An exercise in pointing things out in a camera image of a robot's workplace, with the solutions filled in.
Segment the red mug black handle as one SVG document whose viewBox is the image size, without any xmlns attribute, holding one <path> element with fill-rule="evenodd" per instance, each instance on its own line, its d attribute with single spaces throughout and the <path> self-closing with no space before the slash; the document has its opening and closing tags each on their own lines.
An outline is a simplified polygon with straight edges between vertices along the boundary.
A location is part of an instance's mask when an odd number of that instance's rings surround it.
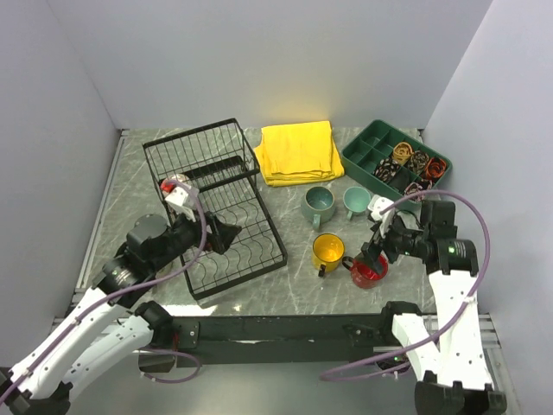
<svg viewBox="0 0 553 415">
<path fill-rule="evenodd" d="M 360 263 L 357 259 L 351 256 L 344 256 L 341 263 L 350 272 L 354 284 L 361 289 L 374 288 L 388 272 L 388 262 L 383 255 L 378 257 L 380 272 L 374 271 L 368 265 Z"/>
</svg>

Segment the yellow mug black handle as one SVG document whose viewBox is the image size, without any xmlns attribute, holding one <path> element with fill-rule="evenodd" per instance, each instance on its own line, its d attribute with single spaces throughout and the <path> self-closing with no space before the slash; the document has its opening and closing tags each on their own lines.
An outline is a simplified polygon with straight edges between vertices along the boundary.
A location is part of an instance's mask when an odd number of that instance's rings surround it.
<svg viewBox="0 0 553 415">
<path fill-rule="evenodd" d="M 317 276 L 324 278 L 341 263 L 345 254 L 345 245 L 340 237 L 332 233 L 317 236 L 312 246 L 312 264 Z"/>
</svg>

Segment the grey-green ceramic mug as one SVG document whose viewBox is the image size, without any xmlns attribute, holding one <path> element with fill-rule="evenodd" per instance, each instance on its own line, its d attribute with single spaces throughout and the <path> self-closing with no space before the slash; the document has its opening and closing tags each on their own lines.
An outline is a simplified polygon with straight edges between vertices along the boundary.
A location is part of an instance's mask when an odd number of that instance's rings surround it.
<svg viewBox="0 0 553 415">
<path fill-rule="evenodd" d="M 334 194 L 327 188 L 315 186 L 303 196 L 301 203 L 302 216 L 312 228 L 319 232 L 321 225 L 330 221 L 336 209 Z"/>
</svg>

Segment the pink iridescent mug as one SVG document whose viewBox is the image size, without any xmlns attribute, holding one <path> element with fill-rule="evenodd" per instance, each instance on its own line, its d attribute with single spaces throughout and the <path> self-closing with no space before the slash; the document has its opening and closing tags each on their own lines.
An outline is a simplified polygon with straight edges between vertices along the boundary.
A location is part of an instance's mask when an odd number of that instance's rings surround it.
<svg viewBox="0 0 553 415">
<path fill-rule="evenodd" d="M 170 193 L 176 187 L 177 182 L 187 183 L 189 182 L 189 178 L 183 174 L 176 174 L 176 175 L 169 176 L 162 180 L 160 189 L 162 192 Z"/>
</svg>

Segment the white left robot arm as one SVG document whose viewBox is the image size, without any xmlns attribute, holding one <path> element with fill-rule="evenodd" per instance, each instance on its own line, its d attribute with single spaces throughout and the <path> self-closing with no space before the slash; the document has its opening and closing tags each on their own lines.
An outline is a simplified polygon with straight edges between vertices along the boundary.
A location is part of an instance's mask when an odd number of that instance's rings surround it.
<svg viewBox="0 0 553 415">
<path fill-rule="evenodd" d="M 141 303 L 156 274 L 190 248 L 224 254 L 242 228 L 208 212 L 174 224 L 140 217 L 69 316 L 29 356 L 1 370 L 1 402 L 14 414 L 65 414 L 92 381 L 125 355 L 167 345 L 174 318 L 158 303 Z"/>
</svg>

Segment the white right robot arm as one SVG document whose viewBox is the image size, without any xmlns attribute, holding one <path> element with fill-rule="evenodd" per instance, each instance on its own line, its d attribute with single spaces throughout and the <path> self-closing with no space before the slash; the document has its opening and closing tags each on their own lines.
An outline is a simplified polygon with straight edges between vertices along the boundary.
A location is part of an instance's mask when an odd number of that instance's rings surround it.
<svg viewBox="0 0 553 415">
<path fill-rule="evenodd" d="M 374 196 L 367 206 L 373 236 L 361 248 L 364 264 L 380 272 L 378 256 L 420 259 L 434 294 L 438 323 L 431 338 L 415 304 L 388 303 L 378 324 L 381 339 L 407 348 L 416 375 L 419 414 L 503 414 L 504 393 L 495 390 L 482 347 L 474 284 L 479 265 L 474 243 L 458 239 L 451 201 L 424 201 L 420 227 L 409 229 L 391 200 Z"/>
</svg>

